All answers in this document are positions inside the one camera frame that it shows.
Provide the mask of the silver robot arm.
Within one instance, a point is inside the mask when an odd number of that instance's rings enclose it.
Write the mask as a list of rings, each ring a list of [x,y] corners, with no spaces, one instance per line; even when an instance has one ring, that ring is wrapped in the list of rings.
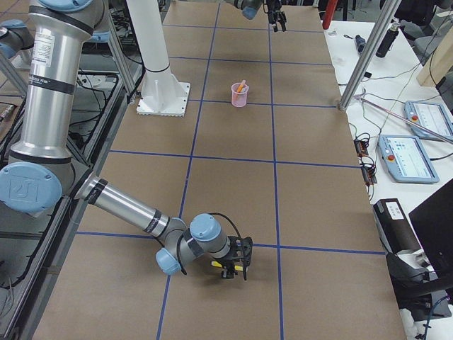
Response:
[[[185,223],[127,195],[97,175],[89,154],[68,148],[74,94],[84,43],[111,28],[107,1],[32,1],[35,39],[20,139],[1,170],[1,201],[22,213],[40,213],[69,196],[83,200],[150,234],[161,245],[160,269],[173,275],[209,254],[225,279],[246,275],[253,241],[227,235],[219,212]]]
[[[269,26],[277,32],[278,26],[281,26],[281,31],[287,30],[287,17],[282,10],[282,2],[279,0],[231,0],[226,3],[241,11],[242,15],[248,20],[255,18],[256,14],[263,8],[264,13],[268,17]]]

